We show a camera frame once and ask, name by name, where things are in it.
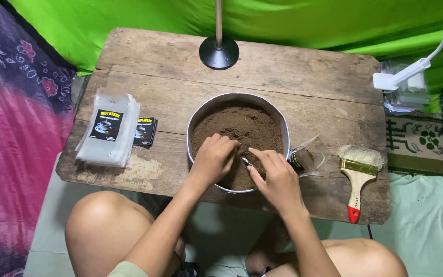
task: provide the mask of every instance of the red brush handle tip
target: red brush handle tip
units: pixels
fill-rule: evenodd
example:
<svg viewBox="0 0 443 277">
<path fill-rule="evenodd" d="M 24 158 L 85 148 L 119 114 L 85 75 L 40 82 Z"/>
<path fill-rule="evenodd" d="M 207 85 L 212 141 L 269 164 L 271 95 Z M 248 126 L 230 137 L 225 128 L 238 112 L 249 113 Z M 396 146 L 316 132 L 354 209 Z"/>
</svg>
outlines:
<svg viewBox="0 0 443 277">
<path fill-rule="evenodd" d="M 348 206 L 348 219 L 351 224 L 354 224 L 358 220 L 360 210 Z"/>
</svg>

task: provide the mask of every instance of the coffee cup image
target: coffee cup image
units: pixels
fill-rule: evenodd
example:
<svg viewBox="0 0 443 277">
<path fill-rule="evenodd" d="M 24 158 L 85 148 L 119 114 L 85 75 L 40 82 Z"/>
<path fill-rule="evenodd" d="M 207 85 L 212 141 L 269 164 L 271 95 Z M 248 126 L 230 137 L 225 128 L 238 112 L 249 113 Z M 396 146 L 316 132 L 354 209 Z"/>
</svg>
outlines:
<svg viewBox="0 0 443 277">
<path fill-rule="evenodd" d="M 143 127 L 138 127 L 138 128 L 136 128 L 136 135 L 137 136 L 141 136 L 141 135 L 143 135 L 144 133 L 145 133 L 145 128 L 143 128 Z"/>
<path fill-rule="evenodd" d="M 97 126 L 99 126 L 102 131 L 108 130 L 110 128 L 110 125 L 112 125 L 112 123 L 108 121 L 102 121 L 100 123 L 97 123 Z"/>
</svg>

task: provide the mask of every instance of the wooden table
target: wooden table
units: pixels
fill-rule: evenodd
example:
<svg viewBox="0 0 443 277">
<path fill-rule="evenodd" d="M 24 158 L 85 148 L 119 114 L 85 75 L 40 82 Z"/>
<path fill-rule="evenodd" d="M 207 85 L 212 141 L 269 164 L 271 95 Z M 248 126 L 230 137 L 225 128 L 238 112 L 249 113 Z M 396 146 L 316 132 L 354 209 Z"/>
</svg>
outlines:
<svg viewBox="0 0 443 277">
<path fill-rule="evenodd" d="M 73 130 L 56 171 L 64 181 L 173 196 L 188 175 L 186 129 L 194 111 L 209 98 L 227 92 L 265 97 L 286 117 L 292 146 L 320 133 L 334 152 L 344 144 L 378 150 L 386 158 L 382 93 L 373 88 L 380 72 L 371 56 L 238 41 L 240 59 L 215 71 L 198 56 L 203 37 L 116 28 L 108 36 L 96 70 L 79 106 Z M 133 146 L 125 169 L 86 166 L 74 148 L 89 123 L 97 89 L 132 94 L 141 116 L 158 119 L 154 146 Z M 351 192 L 340 172 L 301 179 L 312 216 L 348 221 Z M 269 210 L 259 192 L 228 194 L 213 186 L 202 201 Z M 387 168 L 362 191 L 358 223 L 383 224 L 389 217 Z"/>
</svg>

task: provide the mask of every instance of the black round base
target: black round base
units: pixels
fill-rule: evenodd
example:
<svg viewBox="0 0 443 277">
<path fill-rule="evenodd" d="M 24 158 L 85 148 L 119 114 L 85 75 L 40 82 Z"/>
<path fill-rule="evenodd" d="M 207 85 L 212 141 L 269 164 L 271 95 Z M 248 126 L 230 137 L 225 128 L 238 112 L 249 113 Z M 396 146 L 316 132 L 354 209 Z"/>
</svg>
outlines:
<svg viewBox="0 0 443 277">
<path fill-rule="evenodd" d="M 225 70 L 239 60 L 239 46 L 233 39 L 224 36 L 221 49 L 215 47 L 216 38 L 209 37 L 199 47 L 199 58 L 205 66 L 214 70 Z"/>
</svg>

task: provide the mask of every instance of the ground coffee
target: ground coffee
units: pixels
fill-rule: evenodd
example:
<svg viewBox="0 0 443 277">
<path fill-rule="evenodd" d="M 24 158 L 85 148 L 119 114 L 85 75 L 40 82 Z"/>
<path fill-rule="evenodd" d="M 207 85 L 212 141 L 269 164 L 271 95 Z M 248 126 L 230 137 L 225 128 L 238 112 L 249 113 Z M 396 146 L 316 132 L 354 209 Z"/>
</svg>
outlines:
<svg viewBox="0 0 443 277">
<path fill-rule="evenodd" d="M 248 148 L 283 152 L 279 124 L 275 123 L 266 111 L 255 105 L 242 102 L 223 103 L 218 109 L 202 119 L 191 137 L 194 158 L 206 137 L 215 133 L 227 135 L 242 144 L 237 150 L 230 172 L 218 183 L 218 185 L 231 190 L 246 190 L 256 187 L 242 157 L 246 157 L 263 178 L 266 177 L 261 161 L 251 154 Z"/>
</svg>

